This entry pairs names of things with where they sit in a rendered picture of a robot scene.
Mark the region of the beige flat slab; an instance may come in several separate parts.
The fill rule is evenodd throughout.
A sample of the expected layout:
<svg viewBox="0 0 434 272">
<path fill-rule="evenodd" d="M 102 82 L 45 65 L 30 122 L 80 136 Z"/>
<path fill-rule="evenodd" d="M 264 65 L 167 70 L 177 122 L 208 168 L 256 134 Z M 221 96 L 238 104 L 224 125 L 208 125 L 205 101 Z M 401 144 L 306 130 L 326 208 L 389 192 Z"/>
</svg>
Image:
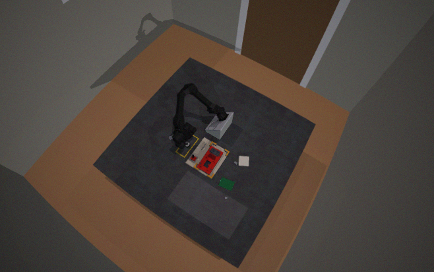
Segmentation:
<svg viewBox="0 0 434 272">
<path fill-rule="evenodd" d="M 239 156 L 239 166 L 249 167 L 249 156 Z"/>
</svg>

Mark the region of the green flat rectangular mat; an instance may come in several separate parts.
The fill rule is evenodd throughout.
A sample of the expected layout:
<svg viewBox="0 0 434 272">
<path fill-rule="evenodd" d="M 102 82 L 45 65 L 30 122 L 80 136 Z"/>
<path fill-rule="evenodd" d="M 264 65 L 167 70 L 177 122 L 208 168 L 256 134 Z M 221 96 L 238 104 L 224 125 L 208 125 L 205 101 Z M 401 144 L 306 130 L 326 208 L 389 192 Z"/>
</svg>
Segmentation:
<svg viewBox="0 0 434 272">
<path fill-rule="evenodd" d="M 231 191 L 233 189 L 234 184 L 235 182 L 222 177 L 218 185 Z"/>
</svg>

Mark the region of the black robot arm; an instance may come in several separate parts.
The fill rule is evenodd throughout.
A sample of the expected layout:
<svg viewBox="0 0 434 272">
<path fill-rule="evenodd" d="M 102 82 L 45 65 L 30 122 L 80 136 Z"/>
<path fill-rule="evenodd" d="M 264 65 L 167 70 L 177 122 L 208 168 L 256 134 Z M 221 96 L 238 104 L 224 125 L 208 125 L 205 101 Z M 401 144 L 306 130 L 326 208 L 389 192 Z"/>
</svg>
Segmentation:
<svg viewBox="0 0 434 272">
<path fill-rule="evenodd" d="M 179 144 L 184 136 L 189 134 L 189 126 L 191 124 L 184 122 L 183 108 L 185 102 L 185 96 L 188 94 L 193 95 L 196 99 L 200 100 L 206 107 L 210 114 L 216 114 L 219 121 L 224 121 L 228 117 L 224 110 L 224 107 L 219 107 L 219 105 L 212 103 L 209 99 L 204 97 L 198 90 L 194 83 L 185 84 L 184 87 L 177 93 L 177 109 L 176 115 L 173 119 L 174 132 L 173 141 Z M 184 124 L 185 123 L 185 124 Z"/>
</svg>

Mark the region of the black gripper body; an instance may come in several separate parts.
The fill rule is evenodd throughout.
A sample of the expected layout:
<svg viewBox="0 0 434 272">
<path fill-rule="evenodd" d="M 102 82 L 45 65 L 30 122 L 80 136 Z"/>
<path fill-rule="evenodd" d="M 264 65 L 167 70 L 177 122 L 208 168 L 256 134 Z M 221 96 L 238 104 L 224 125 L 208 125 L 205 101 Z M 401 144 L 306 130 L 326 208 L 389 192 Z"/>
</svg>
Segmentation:
<svg viewBox="0 0 434 272">
<path fill-rule="evenodd" d="M 197 130 L 196 127 L 193 127 L 192 125 L 190 125 L 190 126 L 189 126 L 189 134 L 186 135 L 186 136 L 184 136 L 184 138 L 182 139 L 182 141 L 181 141 L 179 144 L 176 143 L 175 145 L 176 145 L 179 149 L 183 149 L 183 147 L 185 146 L 185 141 L 187 141 L 187 140 L 190 138 L 192 132 L 195 133 L 196 130 Z"/>
</svg>

